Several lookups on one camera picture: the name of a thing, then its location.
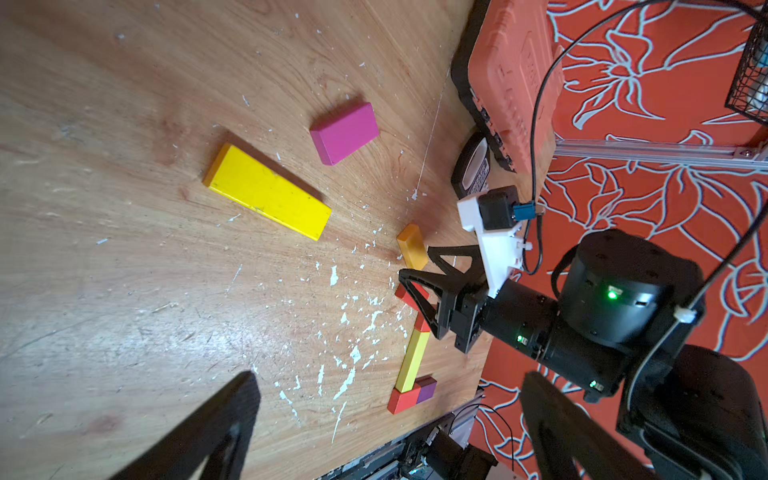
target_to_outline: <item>wire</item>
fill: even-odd
[[[582,33],[576,40],[574,40],[568,47],[563,50],[562,53],[552,62],[552,65],[550,65],[549,69],[547,70],[547,73],[544,75],[544,78],[541,80],[541,86],[538,89],[538,93],[536,95],[536,102],[533,106],[533,118],[531,119],[531,139],[530,139],[530,147],[531,147],[531,203],[536,204],[536,200],[538,197],[538,189],[536,188],[536,118],[538,117],[538,108],[541,104],[541,98],[544,96],[544,89],[547,86],[547,81],[552,76],[552,73],[557,68],[557,66],[563,61],[563,58],[566,57],[569,53],[571,53],[571,50],[574,49],[576,45],[579,45],[587,36],[594,33],[598,28],[602,27],[603,25],[607,24],[611,20],[614,20],[615,18],[618,18],[622,16],[623,14],[627,12],[631,12],[637,8],[643,8],[647,7],[648,5],[655,5],[657,3],[669,3],[675,0],[644,0],[643,2],[634,3],[632,5],[629,5],[627,7],[624,7],[620,10],[615,11],[614,13],[610,14],[608,17],[603,18],[598,23],[592,25],[590,28],[587,29],[584,33]],[[756,22],[762,22],[764,26],[768,28],[768,22],[766,21],[766,17],[764,16],[762,12],[758,12],[754,8],[752,8],[749,5],[746,5],[742,2],[739,2],[738,0],[712,0],[713,2],[720,3],[723,5],[730,6],[732,8],[735,8],[737,10],[740,10],[742,13],[745,13],[749,15],[750,17],[754,18]],[[525,261],[525,250],[523,250],[523,267],[525,272],[528,275],[533,275],[534,273],[538,272],[538,269],[541,267],[541,263],[544,260],[544,246],[541,244],[541,215],[536,216],[536,230],[537,230],[537,240],[538,240],[538,263],[536,265],[536,268],[534,268],[532,271],[528,271],[527,263]],[[523,241],[528,241],[528,227],[525,228],[525,234],[523,235]]]
[[[451,435],[453,433],[453,422],[456,421],[456,419],[458,418],[459,415],[462,414],[462,412],[464,412],[466,409],[470,409],[472,407],[478,407],[478,406],[483,406],[483,407],[485,407],[487,409],[492,410],[496,415],[498,415],[498,417],[500,419],[502,419],[504,424],[509,429],[509,453],[510,453],[510,460],[511,460],[511,463],[512,463],[512,471],[514,472],[515,471],[515,442],[513,441],[514,440],[514,435],[512,433],[512,427],[509,426],[509,424],[507,423],[507,420],[504,417],[502,417],[502,414],[499,413],[492,406],[490,406],[490,405],[488,405],[486,403],[471,403],[469,405],[465,405],[462,409],[460,409],[458,411],[458,413],[456,413],[456,415],[453,417],[453,420],[451,420],[451,425],[448,427],[448,434]]]
[[[627,388],[627,413],[632,411],[632,394],[634,393],[634,387],[637,385],[637,378],[640,376],[640,372],[643,371],[645,366],[650,361],[650,358],[654,356],[657,350],[659,350],[659,347],[661,347],[661,344],[666,342],[670,335],[672,335],[672,332],[677,328],[677,326],[680,325],[680,321],[675,319],[674,323],[670,325],[670,327],[667,329],[666,332],[664,332],[664,335],[662,335],[661,339],[659,339],[658,342],[648,351],[648,354],[643,358],[643,361],[640,362],[640,366],[637,367],[637,370],[635,370],[634,375],[632,376],[632,380],[630,381],[629,387]]]
[[[538,261],[536,262],[536,267],[533,270],[528,269],[528,261],[525,258],[525,248],[523,249],[523,270],[528,275],[535,275],[536,272],[538,272],[538,269],[541,268],[541,265],[544,263],[544,243],[541,241],[542,237],[544,236],[542,233],[542,221],[544,219],[543,215],[537,215],[536,216],[536,242],[538,243]],[[529,220],[528,223],[525,225],[525,233],[523,233],[523,242],[528,241],[528,229],[531,226],[532,220]]]
[[[707,277],[706,280],[704,280],[704,283],[702,283],[699,290],[691,297],[690,302],[688,302],[688,308],[689,310],[693,310],[697,303],[699,303],[699,300],[701,300],[701,297],[704,296],[705,292],[712,286],[715,279],[720,276],[721,273],[726,269],[728,265],[730,265],[731,262],[733,262],[733,259],[736,258],[736,255],[741,252],[741,250],[744,248],[744,246],[752,240],[752,237],[760,228],[760,225],[763,223],[763,221],[766,219],[766,216],[768,216],[768,200],[763,205],[763,208],[760,209],[760,212],[757,214],[757,217],[755,217],[755,220],[752,222],[752,225],[750,225],[750,228],[747,229],[746,232],[744,232],[744,235],[739,240],[739,243],[737,243],[733,249],[728,253],[727,257],[723,259],[722,262],[720,262],[720,265],[715,268],[715,270],[710,273],[710,275]]]
[[[686,308],[689,310],[693,310],[696,305],[699,303],[701,298],[704,296],[704,294],[709,290],[709,288],[712,286],[714,281],[719,277],[723,271],[726,269],[728,265],[733,261],[734,258],[736,258],[736,255],[739,254],[739,252],[744,248],[744,246],[752,240],[752,237],[754,237],[755,233],[760,228],[760,225],[763,223],[763,221],[768,217],[768,200],[763,205],[763,208],[760,209],[760,212],[757,214],[757,217],[755,217],[755,220],[752,222],[750,227],[744,232],[744,235],[739,239],[738,243],[733,246],[731,251],[728,253],[728,255],[723,259],[722,262],[715,268],[715,270],[712,270],[712,273],[707,277],[706,280],[704,280],[704,283],[701,284],[699,287],[699,290],[696,291],[696,293],[690,298],[690,301],[688,302]],[[661,344],[667,341],[667,338],[672,334],[672,332],[677,328],[677,326],[680,325],[679,320],[675,320],[675,322],[670,325],[669,329],[664,333],[664,335],[661,337],[661,339],[656,342],[656,344],[648,351],[646,356],[643,358],[643,361],[640,363],[640,366],[637,367],[637,370],[635,370],[634,376],[632,376],[632,380],[630,381],[629,387],[627,388],[627,412],[631,411],[632,406],[632,394],[634,393],[634,387],[637,385],[637,379],[640,377],[640,373],[643,371],[645,366],[650,361],[650,358],[654,356],[656,351],[659,350],[661,347]]]

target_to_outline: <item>black bracket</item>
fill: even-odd
[[[482,266],[480,247],[430,247],[429,259],[443,272],[403,269],[399,272],[400,283],[415,300],[432,334],[442,339],[449,330],[456,334],[455,346],[463,353],[469,352],[480,337],[478,315],[488,298],[488,283]],[[470,257],[472,263],[466,272],[448,263],[446,257]],[[439,297],[437,308],[416,289],[413,283],[423,285]]]
[[[239,478],[260,400],[253,372],[240,373],[111,480],[191,478],[206,458],[200,480]]]

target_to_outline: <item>wood grain surface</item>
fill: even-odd
[[[244,478],[315,478],[472,397],[487,334],[430,339],[435,398],[386,410],[397,233],[476,243],[449,184],[471,3],[0,5],[0,477],[105,478],[243,369]],[[323,166],[310,126],[358,101],[380,136]],[[225,141],[333,209],[319,242],[203,186]]]

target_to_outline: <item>small yellow block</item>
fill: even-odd
[[[254,212],[318,240],[331,209],[232,144],[225,144],[203,184]]]
[[[421,365],[422,358],[424,358],[427,340],[429,340],[430,335],[432,335],[431,332],[413,330],[411,341],[408,342],[406,357],[402,361],[400,374],[397,375],[397,381],[395,382],[395,388],[398,392],[409,392],[413,388],[413,383],[416,380],[416,374],[419,373],[419,365]]]
[[[406,261],[408,268],[421,270],[429,263],[427,249],[424,248],[424,240],[422,239],[422,231],[419,230],[419,225],[411,223],[403,229],[400,235],[397,236],[397,244],[400,245],[402,258]]]

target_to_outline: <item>pink block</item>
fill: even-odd
[[[363,104],[310,130],[320,160],[336,165],[379,136],[373,105]]]

